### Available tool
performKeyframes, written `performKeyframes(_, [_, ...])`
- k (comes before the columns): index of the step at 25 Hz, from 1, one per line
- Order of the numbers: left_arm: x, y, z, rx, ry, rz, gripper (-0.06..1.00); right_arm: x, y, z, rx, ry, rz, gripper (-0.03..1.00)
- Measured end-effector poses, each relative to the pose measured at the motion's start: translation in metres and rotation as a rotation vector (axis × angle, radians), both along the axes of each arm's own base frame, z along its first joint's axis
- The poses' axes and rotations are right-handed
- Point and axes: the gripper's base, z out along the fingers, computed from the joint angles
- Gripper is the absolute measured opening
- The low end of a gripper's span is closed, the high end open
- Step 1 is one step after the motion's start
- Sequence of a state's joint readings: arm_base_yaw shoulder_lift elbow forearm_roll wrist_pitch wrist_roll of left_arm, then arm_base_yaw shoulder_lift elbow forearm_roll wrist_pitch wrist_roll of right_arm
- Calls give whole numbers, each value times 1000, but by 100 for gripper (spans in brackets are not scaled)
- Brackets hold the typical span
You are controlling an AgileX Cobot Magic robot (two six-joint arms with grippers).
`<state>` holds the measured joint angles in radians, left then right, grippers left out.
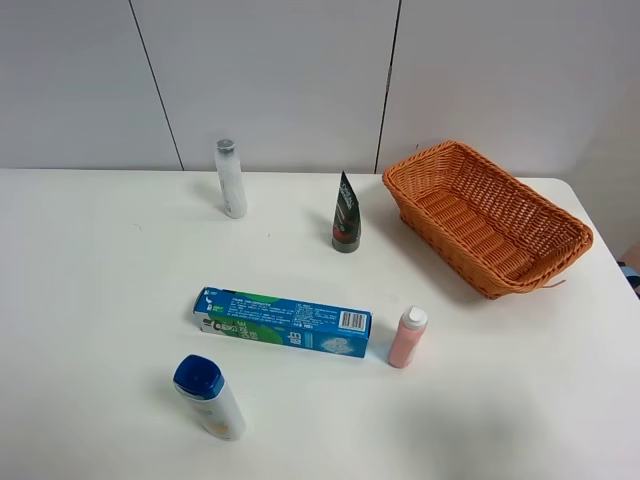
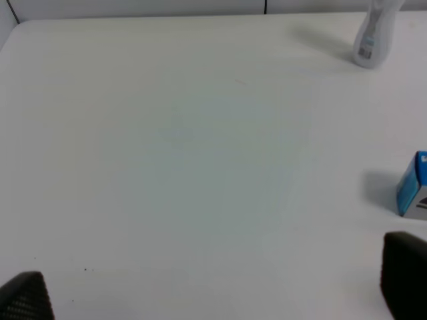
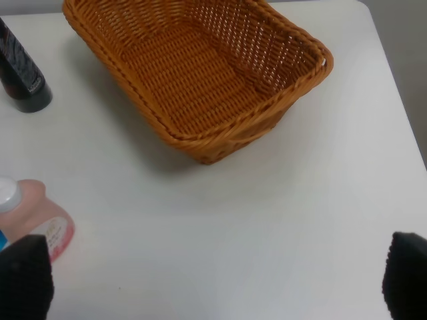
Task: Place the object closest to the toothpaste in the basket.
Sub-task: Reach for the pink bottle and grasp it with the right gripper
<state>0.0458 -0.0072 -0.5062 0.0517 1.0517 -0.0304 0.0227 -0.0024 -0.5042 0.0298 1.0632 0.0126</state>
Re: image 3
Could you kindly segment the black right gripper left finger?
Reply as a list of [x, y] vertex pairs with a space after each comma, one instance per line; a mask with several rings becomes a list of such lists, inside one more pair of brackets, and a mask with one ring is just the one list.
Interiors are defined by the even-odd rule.
[[54, 296], [43, 235], [26, 235], [1, 251], [1, 318], [46, 319]]

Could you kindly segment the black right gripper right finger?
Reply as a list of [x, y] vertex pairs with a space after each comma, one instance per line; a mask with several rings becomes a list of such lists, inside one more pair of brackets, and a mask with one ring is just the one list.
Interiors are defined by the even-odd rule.
[[425, 238], [416, 233], [393, 233], [382, 293], [391, 318], [426, 318]]

